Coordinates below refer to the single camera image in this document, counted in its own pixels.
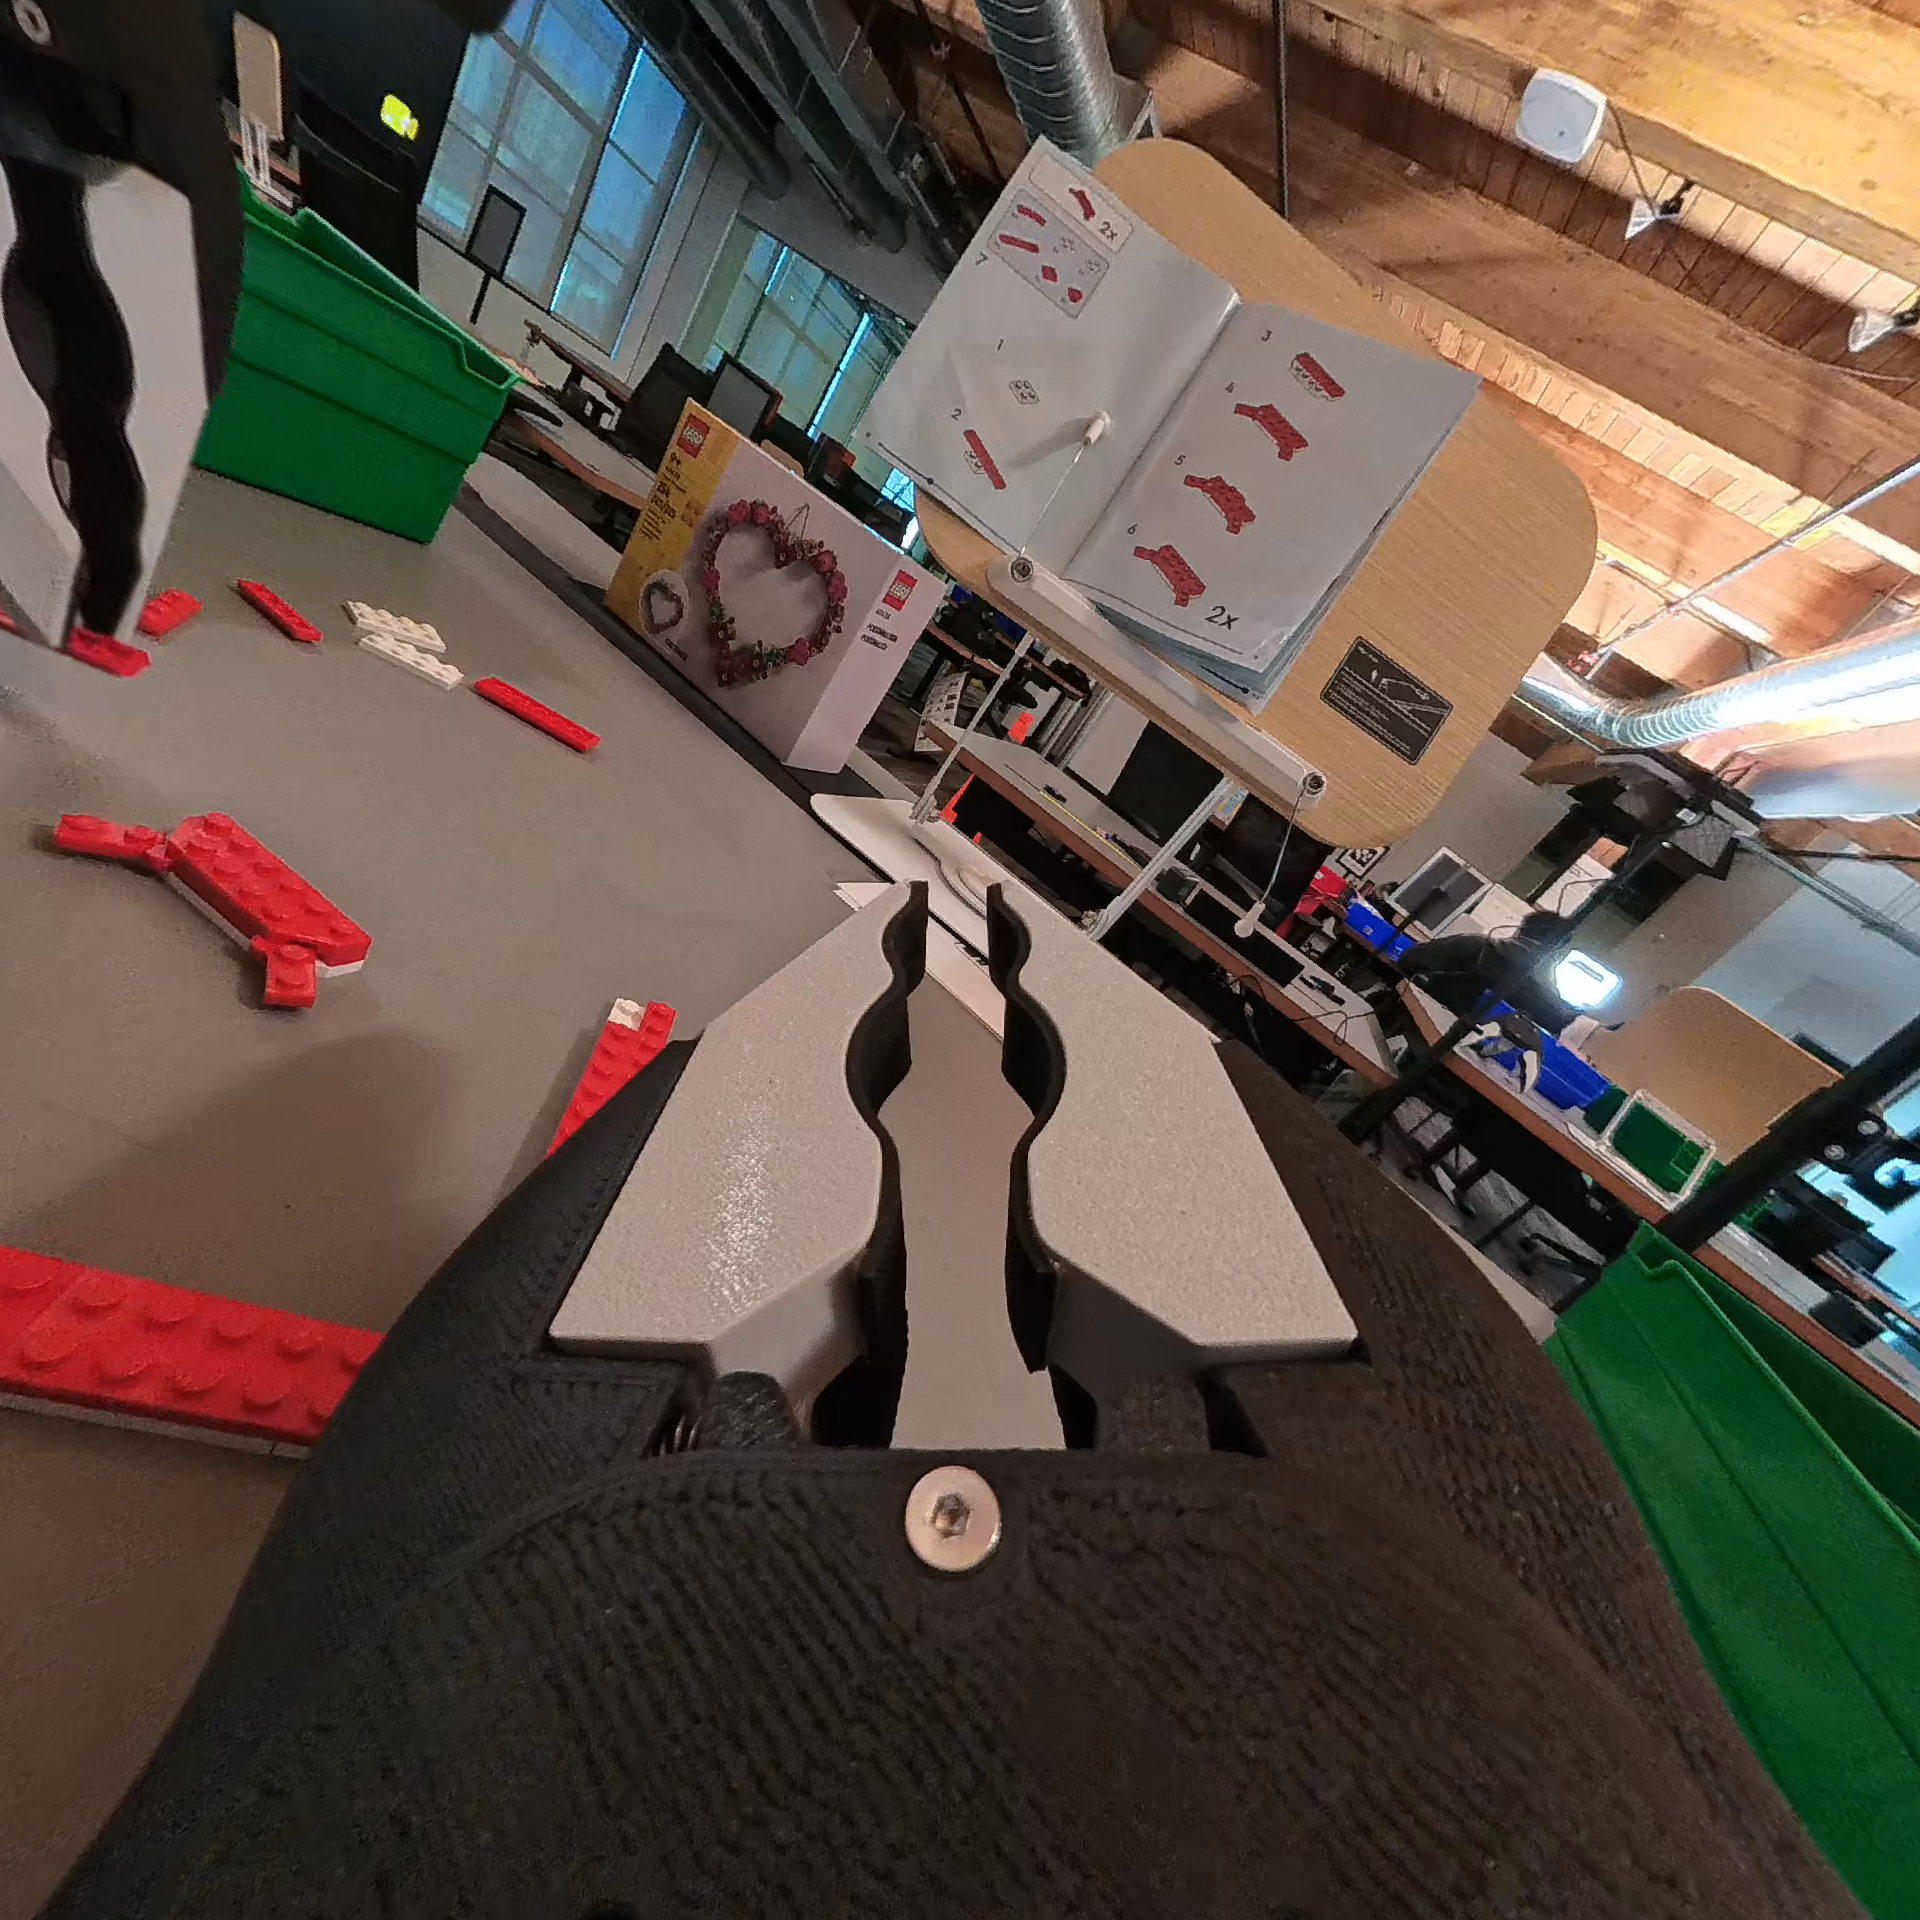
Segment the white lego box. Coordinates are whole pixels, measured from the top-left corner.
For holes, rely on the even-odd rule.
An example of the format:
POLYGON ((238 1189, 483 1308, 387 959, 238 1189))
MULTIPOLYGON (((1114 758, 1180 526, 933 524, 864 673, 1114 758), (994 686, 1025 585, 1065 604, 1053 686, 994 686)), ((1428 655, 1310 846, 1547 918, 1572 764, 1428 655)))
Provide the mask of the white lego box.
POLYGON ((605 606, 782 766, 840 774, 946 585, 689 399, 605 606))

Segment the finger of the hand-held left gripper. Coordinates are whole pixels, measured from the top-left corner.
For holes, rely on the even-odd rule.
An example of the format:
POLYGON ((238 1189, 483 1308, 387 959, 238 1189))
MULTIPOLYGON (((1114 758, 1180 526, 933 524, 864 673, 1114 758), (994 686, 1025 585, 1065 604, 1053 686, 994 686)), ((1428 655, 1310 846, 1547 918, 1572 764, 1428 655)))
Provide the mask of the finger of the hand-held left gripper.
POLYGON ((137 477, 130 592, 112 636, 130 638, 155 586, 181 489, 209 408, 201 286, 193 207, 171 185, 133 167, 86 181, 62 175, 78 215, 56 234, 53 262, 76 279, 86 311, 105 311, 125 348, 110 367, 128 377, 124 439, 137 477))
POLYGON ((8 164, 3 239, 5 597, 20 630, 62 649, 84 569, 65 442, 94 380, 83 175, 69 164, 8 164))

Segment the silver spiral duct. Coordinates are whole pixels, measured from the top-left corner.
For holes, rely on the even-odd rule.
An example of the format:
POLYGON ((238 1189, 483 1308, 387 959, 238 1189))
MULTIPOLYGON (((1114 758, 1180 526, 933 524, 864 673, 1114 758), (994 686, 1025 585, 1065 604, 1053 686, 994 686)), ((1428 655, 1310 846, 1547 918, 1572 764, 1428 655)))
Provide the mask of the silver spiral duct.
POLYGON ((1601 748, 1664 752, 1698 736, 1845 712, 1918 686, 1918 616, 1707 688, 1628 701, 1539 655, 1514 698, 1601 748))
POLYGON ((1150 88, 1114 60, 1099 1, 980 1, 1000 76, 1032 137, 1089 168, 1140 137, 1156 137, 1150 88))

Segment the black light stand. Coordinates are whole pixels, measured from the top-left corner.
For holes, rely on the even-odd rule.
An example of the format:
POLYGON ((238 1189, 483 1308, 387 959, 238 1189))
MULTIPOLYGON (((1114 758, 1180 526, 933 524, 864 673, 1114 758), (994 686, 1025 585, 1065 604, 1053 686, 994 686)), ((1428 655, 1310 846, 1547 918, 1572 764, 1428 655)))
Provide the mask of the black light stand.
POLYGON ((1713 1183, 1658 1221, 1668 1245, 1691 1255, 1739 1213, 1774 1193, 1798 1168, 1845 1162, 1864 1145, 1888 1136, 1883 1106, 1918 1074, 1918 1020, 1900 1026, 1840 1081, 1820 1087, 1777 1117, 1713 1183))

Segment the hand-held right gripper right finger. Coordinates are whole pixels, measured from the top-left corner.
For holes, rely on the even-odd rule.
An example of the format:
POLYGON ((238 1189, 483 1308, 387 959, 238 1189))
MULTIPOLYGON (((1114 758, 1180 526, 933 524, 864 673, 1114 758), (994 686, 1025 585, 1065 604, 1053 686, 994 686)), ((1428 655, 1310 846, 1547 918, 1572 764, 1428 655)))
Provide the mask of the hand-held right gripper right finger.
POLYGON ((1358 1325, 1204 1026, 1022 885, 988 892, 1010 1160, 1005 1309, 1069 1448, 1128 1399, 1358 1358, 1358 1325))

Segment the long red lego assembly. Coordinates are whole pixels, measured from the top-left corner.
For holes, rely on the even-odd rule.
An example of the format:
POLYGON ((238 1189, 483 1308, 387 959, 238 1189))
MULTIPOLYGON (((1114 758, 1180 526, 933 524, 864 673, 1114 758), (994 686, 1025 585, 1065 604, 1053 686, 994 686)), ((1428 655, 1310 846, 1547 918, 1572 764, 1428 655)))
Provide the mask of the long red lego assembly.
POLYGON ((380 1332, 3 1249, 3 1405, 312 1456, 380 1332))

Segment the green plastic bin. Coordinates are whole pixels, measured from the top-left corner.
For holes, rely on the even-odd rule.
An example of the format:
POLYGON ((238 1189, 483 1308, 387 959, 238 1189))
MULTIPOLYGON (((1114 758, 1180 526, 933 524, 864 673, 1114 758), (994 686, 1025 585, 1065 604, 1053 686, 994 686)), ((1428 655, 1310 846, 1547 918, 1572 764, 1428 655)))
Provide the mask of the green plastic bin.
POLYGON ((195 466, 433 542, 516 377, 434 327, 405 328, 392 348, 270 308, 243 317, 195 466))
POLYGON ((507 362, 312 207, 282 209, 248 175, 236 185, 248 228, 226 372, 364 401, 430 440, 483 442, 516 385, 507 362))
POLYGON ((1545 1341, 1766 1776, 1918 1916, 1915 1429, 1638 1224, 1545 1341))

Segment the long red lego plate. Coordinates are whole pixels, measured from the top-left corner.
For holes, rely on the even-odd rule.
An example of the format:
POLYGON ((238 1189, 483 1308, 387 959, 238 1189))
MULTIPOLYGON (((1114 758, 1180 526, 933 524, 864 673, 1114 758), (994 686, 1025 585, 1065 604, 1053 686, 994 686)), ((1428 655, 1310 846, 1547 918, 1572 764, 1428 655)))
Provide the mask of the long red lego plate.
POLYGON ((472 684, 472 693, 496 711, 507 712, 528 728, 558 741, 577 753, 593 753, 602 744, 598 734, 506 679, 476 679, 472 684))

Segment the studio light panel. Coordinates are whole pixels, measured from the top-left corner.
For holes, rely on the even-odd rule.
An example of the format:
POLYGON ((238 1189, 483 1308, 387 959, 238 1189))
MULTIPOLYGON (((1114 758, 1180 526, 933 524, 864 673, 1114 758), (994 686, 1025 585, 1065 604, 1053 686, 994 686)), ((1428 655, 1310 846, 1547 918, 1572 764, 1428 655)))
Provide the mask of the studio light panel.
POLYGON ((1673 752, 1602 752, 1569 788, 1572 813, 1635 853, 1673 853, 1689 877, 1726 877, 1765 823, 1729 782, 1673 752))

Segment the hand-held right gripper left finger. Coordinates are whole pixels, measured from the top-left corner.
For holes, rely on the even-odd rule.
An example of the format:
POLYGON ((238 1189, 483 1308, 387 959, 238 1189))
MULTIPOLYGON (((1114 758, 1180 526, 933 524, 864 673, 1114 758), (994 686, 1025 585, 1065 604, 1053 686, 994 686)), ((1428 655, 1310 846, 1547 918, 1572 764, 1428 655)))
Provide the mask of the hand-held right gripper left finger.
POLYGON ((885 885, 683 1049, 550 1321, 561 1350, 768 1376, 818 1439, 893 1441, 905 1221, 880 1106, 926 936, 929 886, 885 885))

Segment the lego instruction booklet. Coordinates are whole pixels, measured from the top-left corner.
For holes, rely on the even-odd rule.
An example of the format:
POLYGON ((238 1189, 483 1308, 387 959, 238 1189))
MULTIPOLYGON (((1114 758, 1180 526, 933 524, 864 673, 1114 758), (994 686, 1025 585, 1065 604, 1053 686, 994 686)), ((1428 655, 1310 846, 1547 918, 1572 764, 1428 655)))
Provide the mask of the lego instruction booklet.
POLYGON ((1243 302, 1043 138, 857 439, 918 498, 1258 711, 1477 385, 1243 302))

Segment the small green bin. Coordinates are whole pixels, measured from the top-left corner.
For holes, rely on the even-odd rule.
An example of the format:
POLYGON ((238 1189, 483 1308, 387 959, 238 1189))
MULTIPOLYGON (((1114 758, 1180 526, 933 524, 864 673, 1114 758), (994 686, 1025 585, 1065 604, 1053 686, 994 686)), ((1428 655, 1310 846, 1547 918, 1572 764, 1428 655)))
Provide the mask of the small green bin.
POLYGON ((1624 1100, 1601 1143, 1672 1201, 1691 1198, 1717 1162, 1717 1143, 1644 1089, 1624 1100))

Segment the white wireless access point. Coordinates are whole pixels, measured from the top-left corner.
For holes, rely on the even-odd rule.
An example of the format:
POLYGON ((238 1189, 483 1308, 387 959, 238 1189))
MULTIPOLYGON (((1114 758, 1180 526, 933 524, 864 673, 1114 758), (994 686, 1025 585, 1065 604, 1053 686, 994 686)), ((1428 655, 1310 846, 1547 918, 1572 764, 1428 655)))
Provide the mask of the white wireless access point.
POLYGON ((1528 152, 1572 168, 1593 152, 1609 116, 1612 103, 1596 84, 1539 66, 1522 87, 1514 138, 1528 152))

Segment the white-backed monitor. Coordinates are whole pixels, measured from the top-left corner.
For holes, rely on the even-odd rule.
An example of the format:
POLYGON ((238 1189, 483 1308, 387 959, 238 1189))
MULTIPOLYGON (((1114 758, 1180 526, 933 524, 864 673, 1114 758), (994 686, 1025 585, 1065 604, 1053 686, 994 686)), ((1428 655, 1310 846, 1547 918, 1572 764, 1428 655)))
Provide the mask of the white-backed monitor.
POLYGON ((1411 874, 1385 892, 1397 922, 1420 938, 1440 936, 1460 914, 1470 911, 1493 882, 1470 860, 1440 847, 1411 874))

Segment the long work table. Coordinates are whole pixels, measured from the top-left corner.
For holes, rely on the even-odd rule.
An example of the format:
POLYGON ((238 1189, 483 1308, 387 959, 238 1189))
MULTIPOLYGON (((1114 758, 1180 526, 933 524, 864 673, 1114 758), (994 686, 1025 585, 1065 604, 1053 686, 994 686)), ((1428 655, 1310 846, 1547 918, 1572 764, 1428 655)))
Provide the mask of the long work table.
MULTIPOLYGON (((958 764, 972 778, 1019 808, 1036 832, 1085 861, 1116 892, 1131 885, 1145 869, 1145 856, 1154 847, 1101 797, 1074 782, 1065 767, 1051 766, 1038 752, 1010 741, 978 734, 961 736, 954 727, 939 722, 926 722, 924 728, 942 750, 958 748, 958 764)), ((1181 903, 1168 898, 1154 880, 1131 898, 1130 911, 1150 917, 1162 933, 1176 935, 1202 953, 1370 1086, 1385 1087, 1395 1078, 1397 1064, 1370 1005, 1363 1015, 1315 1017, 1313 1008, 1278 1004, 1278 996, 1260 994, 1258 984, 1249 983, 1249 974, 1251 969, 1267 969, 1261 954, 1246 954, 1232 938, 1218 936, 1210 922, 1193 918, 1181 903)))
MULTIPOLYGON (((1506 1117, 1544 1141, 1557 1158, 1596 1178, 1601 1189, 1625 1201, 1635 1215, 1658 1221, 1668 1201, 1628 1165, 1612 1158, 1597 1133, 1582 1120, 1537 1102, 1506 1074, 1480 1062, 1465 1050, 1448 1058, 1448 1070, 1472 1093, 1488 1097, 1506 1117)), ((1918 1423, 1915 1366, 1894 1358, 1888 1346, 1850 1349, 1824 1330, 1809 1309, 1814 1286, 1795 1276, 1788 1262, 1760 1245, 1752 1231, 1726 1226, 1705 1242, 1697 1258, 1720 1279, 1763 1308, 1766 1317, 1810 1344, 1824 1360, 1853 1378, 1875 1401, 1906 1423, 1918 1423)))

